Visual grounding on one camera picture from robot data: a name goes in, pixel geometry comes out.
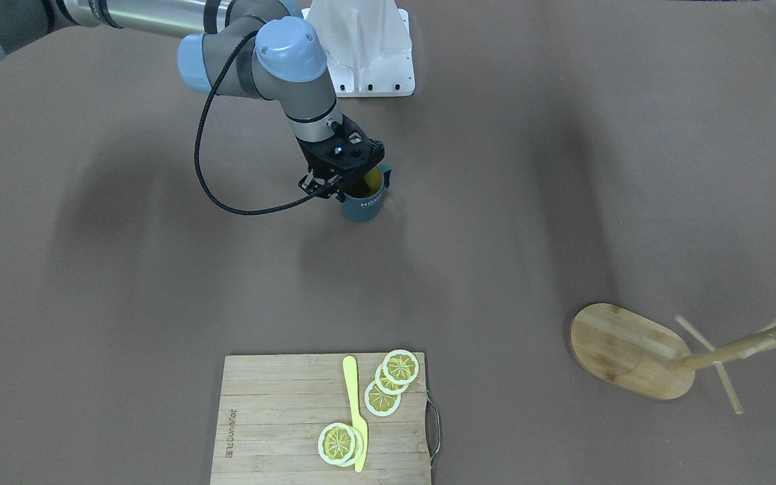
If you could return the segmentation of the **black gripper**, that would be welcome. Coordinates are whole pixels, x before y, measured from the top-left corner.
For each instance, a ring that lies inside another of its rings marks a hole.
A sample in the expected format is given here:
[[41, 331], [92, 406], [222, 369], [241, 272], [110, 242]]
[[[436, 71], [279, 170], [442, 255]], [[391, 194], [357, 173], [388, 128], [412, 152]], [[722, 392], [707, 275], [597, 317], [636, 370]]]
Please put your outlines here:
[[308, 197], [330, 199], [335, 194], [331, 179], [339, 176], [337, 199], [366, 199], [382, 187], [379, 163], [384, 160], [385, 146], [370, 138], [352, 119], [344, 116], [341, 123], [329, 126], [329, 137], [321, 141], [298, 139], [307, 162], [308, 172], [298, 187]]

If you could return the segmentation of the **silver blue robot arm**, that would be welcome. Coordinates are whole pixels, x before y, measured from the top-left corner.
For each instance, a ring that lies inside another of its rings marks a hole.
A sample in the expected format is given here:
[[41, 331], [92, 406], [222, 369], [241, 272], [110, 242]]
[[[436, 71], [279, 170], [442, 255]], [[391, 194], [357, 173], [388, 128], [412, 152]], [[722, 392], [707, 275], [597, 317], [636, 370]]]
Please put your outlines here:
[[363, 197], [384, 183], [385, 148], [346, 116], [317, 31], [293, 1], [0, 1], [0, 61], [71, 26], [178, 38], [186, 86], [276, 101], [307, 162], [307, 197]]

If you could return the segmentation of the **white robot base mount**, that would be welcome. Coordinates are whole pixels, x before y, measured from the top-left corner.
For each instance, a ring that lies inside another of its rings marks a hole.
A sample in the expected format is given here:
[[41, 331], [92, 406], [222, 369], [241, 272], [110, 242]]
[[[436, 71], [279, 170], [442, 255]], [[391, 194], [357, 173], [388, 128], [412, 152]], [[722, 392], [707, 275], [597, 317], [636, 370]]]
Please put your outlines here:
[[327, 55], [339, 98], [412, 96], [409, 13], [394, 1], [313, 1], [302, 15]]

